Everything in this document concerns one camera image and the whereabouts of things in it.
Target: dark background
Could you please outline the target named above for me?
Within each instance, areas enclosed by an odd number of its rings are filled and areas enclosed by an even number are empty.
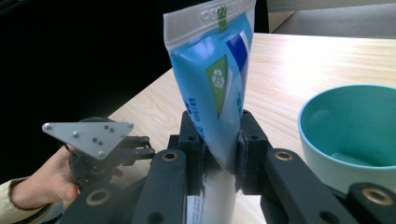
[[[30,0],[14,8],[5,2],[1,183],[31,175],[58,149],[42,124],[107,117],[170,69],[163,13],[205,1]],[[266,3],[259,4],[255,31],[268,33]]]

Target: hand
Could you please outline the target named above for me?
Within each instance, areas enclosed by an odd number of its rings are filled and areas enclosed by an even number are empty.
[[[73,202],[78,196],[78,187],[73,183],[70,156],[65,147],[59,148],[33,175],[14,186],[11,201],[25,210],[47,203]]]

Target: teal cup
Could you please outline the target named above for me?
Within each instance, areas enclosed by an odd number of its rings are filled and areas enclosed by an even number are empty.
[[[396,192],[396,89],[350,85],[308,100],[298,117],[305,161],[327,186],[347,193],[371,182]]]

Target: black mechanical device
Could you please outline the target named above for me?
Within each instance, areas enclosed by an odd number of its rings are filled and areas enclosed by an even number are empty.
[[[128,136],[133,124],[109,119],[46,123],[43,131],[77,148],[72,170],[80,189],[61,223],[186,223],[186,198],[199,195],[204,172],[219,169],[184,112],[180,133],[155,153],[147,136]],[[148,175],[121,189],[113,169],[151,160]],[[396,223],[396,194],[356,183],[344,194],[323,183],[293,151],[273,148],[258,122],[244,111],[239,136],[235,192],[261,195],[266,222]]]

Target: wooden table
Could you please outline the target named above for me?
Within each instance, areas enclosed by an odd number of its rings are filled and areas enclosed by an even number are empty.
[[[302,105],[329,88],[361,83],[396,87],[396,40],[255,34],[244,108],[274,147],[304,158],[297,127]],[[179,134],[184,110],[171,69],[110,118],[134,123],[130,135],[149,136],[158,151]],[[148,169],[141,161],[130,175],[140,178]],[[233,223],[265,223],[260,197],[237,192]]]

